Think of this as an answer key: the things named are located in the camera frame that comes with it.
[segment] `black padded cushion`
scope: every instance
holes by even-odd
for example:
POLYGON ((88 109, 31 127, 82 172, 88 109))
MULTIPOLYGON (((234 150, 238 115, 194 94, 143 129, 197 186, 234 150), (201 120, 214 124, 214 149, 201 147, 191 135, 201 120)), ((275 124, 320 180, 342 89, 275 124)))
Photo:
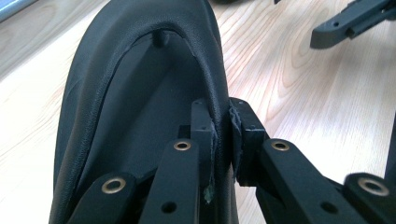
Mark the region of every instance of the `black padded cushion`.
POLYGON ((64 91, 50 223, 101 175, 142 177, 204 97, 216 130, 213 223, 237 222, 219 29, 206 0, 113 0, 83 36, 64 91))

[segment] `wooden floor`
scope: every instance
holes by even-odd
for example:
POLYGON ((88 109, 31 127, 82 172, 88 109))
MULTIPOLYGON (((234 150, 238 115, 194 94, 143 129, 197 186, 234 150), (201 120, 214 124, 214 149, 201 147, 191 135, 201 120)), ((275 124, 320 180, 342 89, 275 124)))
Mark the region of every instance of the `wooden floor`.
MULTIPOLYGON (((48 222, 64 83, 81 36, 108 0, 40 0, 0 23, 0 223, 48 222)), ((212 3, 229 93, 272 137, 323 175, 383 175, 396 110, 396 22, 332 49, 312 29, 348 1, 212 3)), ((241 223, 263 223, 254 189, 237 188, 241 223)))

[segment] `light wood floor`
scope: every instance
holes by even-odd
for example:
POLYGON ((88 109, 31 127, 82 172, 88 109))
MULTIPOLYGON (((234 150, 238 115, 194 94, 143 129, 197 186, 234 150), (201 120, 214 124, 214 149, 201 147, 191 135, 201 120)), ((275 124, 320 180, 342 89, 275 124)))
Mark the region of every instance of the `light wood floor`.
MULTIPOLYGON (((107 1, 40 0, 0 23, 0 223, 48 222, 64 83, 107 1)), ((396 110, 396 22, 332 49, 309 48, 312 29, 347 3, 212 3, 230 95, 341 183, 350 173, 384 174, 396 110)), ((254 191, 237 188, 241 223, 263 223, 254 191)))

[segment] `mounting hole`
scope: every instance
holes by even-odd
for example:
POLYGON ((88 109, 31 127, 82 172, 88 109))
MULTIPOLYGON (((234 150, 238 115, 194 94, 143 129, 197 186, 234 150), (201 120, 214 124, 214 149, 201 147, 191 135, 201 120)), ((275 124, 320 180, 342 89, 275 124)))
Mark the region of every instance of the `mounting hole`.
POLYGON ((174 148, 179 151, 189 150, 190 147, 191 147, 191 144, 188 142, 177 142, 174 144, 174 148))
POLYGON ((164 203, 163 206, 161 207, 161 210, 163 210, 163 212, 166 214, 174 213, 176 209, 177 209, 176 203, 173 202, 164 203))
POLYGON ((359 178, 358 180, 359 186, 361 186, 362 189, 366 190, 367 192, 377 195, 377 196, 388 196, 389 195, 389 189, 383 185, 382 183, 370 179, 370 178, 359 178))
POLYGON ((338 209, 337 207, 332 204, 332 203, 328 203, 328 202, 324 202, 320 204, 320 207, 325 210, 326 212, 330 213, 330 214, 337 214, 338 213, 338 209))
POLYGON ((126 182, 121 177, 114 177, 105 182, 102 185, 102 192, 105 194, 113 194, 120 192, 123 188, 125 188, 126 182))
POLYGON ((286 142, 281 142, 281 141, 273 142, 271 146, 279 151, 287 151, 290 149, 289 145, 286 142))

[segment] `faux leather upholstery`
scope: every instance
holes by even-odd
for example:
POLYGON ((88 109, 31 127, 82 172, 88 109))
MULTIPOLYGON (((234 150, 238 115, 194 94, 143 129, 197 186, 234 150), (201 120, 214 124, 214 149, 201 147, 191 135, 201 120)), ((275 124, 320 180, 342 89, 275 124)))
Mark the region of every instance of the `faux leather upholstery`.
POLYGON ((59 122, 49 223, 65 223, 91 182, 155 170, 191 102, 204 97, 216 130, 215 194, 201 213, 236 223, 229 99, 219 29, 206 0, 112 0, 83 36, 59 122))

